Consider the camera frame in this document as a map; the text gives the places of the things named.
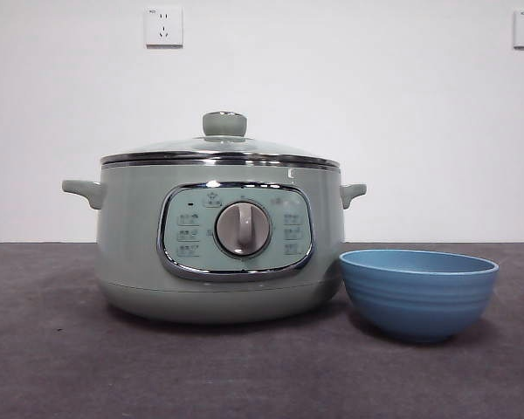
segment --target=bowl rim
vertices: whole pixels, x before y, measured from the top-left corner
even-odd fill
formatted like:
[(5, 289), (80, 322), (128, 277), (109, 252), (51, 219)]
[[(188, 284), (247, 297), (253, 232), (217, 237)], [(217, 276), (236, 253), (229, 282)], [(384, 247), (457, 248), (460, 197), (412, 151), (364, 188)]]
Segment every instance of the bowl rim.
[[(347, 255), (353, 254), (353, 253), (364, 253), (364, 252), (384, 252), (389, 253), (392, 251), (403, 251), (408, 253), (429, 253), (433, 255), (448, 255), (448, 256), (457, 256), (459, 258), (466, 258), (466, 259), (475, 259), (479, 260), (481, 262), (485, 262), (492, 267), (489, 269), (485, 269), (482, 271), (458, 271), (458, 272), (444, 272), (444, 271), (410, 271), (405, 269), (392, 269), (392, 268), (384, 268), (379, 266), (373, 266), (372, 264), (360, 264), (356, 262), (352, 262), (346, 259)], [(492, 273), (499, 270), (499, 266), (494, 263), (494, 261), (484, 258), (477, 258), (475, 256), (468, 256), (464, 255), (462, 253), (451, 253), (448, 251), (414, 251), (412, 249), (362, 249), (358, 251), (344, 251), (340, 255), (340, 260), (344, 264), (351, 264), (353, 266), (361, 266), (362, 268), (367, 269), (373, 269), (376, 271), (386, 271), (386, 272), (398, 272), (398, 273), (411, 273), (411, 274), (419, 274), (419, 275), (449, 275), (449, 276), (458, 276), (458, 275), (479, 275), (479, 274), (486, 274), (486, 273)]]

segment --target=pot base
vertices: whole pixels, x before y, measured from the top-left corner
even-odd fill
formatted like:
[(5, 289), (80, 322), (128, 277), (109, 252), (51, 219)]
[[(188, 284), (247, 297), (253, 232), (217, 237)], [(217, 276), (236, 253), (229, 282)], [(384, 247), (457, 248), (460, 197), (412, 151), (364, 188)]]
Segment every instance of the pot base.
[(109, 303), (148, 319), (225, 324), (278, 319), (314, 308), (337, 292), (340, 280), (250, 292), (172, 292), (100, 281)]

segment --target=blue bowl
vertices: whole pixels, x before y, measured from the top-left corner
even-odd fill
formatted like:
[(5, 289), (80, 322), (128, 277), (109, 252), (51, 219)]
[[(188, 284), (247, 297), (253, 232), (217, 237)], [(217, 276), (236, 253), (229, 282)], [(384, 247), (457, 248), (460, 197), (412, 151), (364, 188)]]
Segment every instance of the blue bowl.
[(437, 251), (348, 251), (340, 260), (361, 315), (394, 338), (423, 343), (479, 319), (499, 271), (486, 259)]

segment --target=electric hot pot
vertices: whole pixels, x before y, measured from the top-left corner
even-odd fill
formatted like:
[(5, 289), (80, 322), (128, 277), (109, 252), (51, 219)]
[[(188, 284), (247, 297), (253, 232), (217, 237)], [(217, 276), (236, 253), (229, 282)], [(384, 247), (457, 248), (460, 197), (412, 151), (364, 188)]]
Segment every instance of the electric hot pot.
[(107, 300), (151, 319), (235, 323), (332, 298), (342, 210), (366, 186), (341, 186), (335, 161), (246, 138), (239, 113), (207, 113), (203, 131), (103, 157), (100, 182), (63, 181), (100, 211)]

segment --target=gray table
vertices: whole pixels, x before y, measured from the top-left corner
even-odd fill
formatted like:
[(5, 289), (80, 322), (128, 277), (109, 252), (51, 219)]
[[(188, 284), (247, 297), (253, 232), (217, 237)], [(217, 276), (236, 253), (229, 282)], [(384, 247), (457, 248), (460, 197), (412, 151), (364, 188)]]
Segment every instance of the gray table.
[(0, 244), (0, 418), (524, 417), (524, 244), (350, 244), (500, 264), (481, 321), (444, 344), (384, 338), (341, 290), (321, 309), (185, 326), (109, 307), (94, 244)]

